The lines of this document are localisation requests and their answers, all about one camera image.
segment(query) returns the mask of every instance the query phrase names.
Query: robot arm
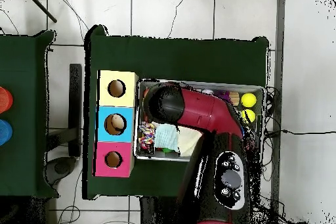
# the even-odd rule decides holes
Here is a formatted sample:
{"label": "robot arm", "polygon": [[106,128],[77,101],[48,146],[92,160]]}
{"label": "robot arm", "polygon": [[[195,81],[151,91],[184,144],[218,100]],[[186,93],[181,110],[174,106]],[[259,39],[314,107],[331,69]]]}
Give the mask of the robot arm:
{"label": "robot arm", "polygon": [[159,83],[147,92],[143,109],[149,120],[203,132],[180,188],[177,221],[250,224],[242,127],[232,106],[176,83]]}

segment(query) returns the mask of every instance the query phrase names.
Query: pink box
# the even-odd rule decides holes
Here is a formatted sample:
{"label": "pink box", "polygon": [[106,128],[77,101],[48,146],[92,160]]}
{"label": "pink box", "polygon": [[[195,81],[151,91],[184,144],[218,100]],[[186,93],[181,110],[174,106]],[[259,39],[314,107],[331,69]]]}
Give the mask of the pink box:
{"label": "pink box", "polygon": [[[120,154],[122,162],[117,168],[106,164],[105,157],[109,152]],[[97,142],[96,150],[96,177],[129,177],[134,165],[132,143],[127,142]]]}

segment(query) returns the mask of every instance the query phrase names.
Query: black stand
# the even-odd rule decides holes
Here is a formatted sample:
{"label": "black stand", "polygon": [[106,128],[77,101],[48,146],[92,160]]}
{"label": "black stand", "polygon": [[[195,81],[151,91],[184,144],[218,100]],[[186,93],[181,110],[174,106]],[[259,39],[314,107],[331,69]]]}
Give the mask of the black stand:
{"label": "black stand", "polygon": [[81,87],[81,65],[70,64],[68,128],[53,131],[47,136],[47,152],[68,143],[70,157],[47,162],[47,182],[51,186],[68,176],[75,167],[74,157],[81,156]]}
{"label": "black stand", "polygon": [[68,143],[69,156],[81,155],[81,65],[70,64],[68,128],[47,136],[47,152]]}
{"label": "black stand", "polygon": [[51,15],[51,13],[39,2],[39,0],[33,0],[33,2],[54,22],[57,22],[57,19]]}

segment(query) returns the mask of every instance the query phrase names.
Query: round hole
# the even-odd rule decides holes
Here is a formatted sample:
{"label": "round hole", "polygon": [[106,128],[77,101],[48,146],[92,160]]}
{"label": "round hole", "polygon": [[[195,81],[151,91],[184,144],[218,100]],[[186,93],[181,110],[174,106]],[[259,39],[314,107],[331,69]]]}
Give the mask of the round hole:
{"label": "round hole", "polygon": [[113,80],[108,84],[108,93],[113,97],[122,97],[126,92],[126,86],[121,80]]}
{"label": "round hole", "polygon": [[120,114],[108,115],[104,127],[108,134],[121,135],[126,129],[126,119]]}
{"label": "round hole", "polygon": [[123,159],[121,158],[120,153],[118,152],[109,152],[105,156],[105,163],[108,167],[117,168],[122,163]]}

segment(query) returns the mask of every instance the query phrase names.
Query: blue box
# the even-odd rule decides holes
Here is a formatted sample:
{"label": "blue box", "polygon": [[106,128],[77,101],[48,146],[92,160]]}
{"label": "blue box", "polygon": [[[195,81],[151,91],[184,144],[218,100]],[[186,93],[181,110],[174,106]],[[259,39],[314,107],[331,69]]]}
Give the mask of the blue box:
{"label": "blue box", "polygon": [[[126,128],[120,135],[109,134],[104,127],[105,119],[112,114],[122,115],[126,119]],[[134,128],[134,108],[99,106],[98,141],[99,142],[132,142]]]}

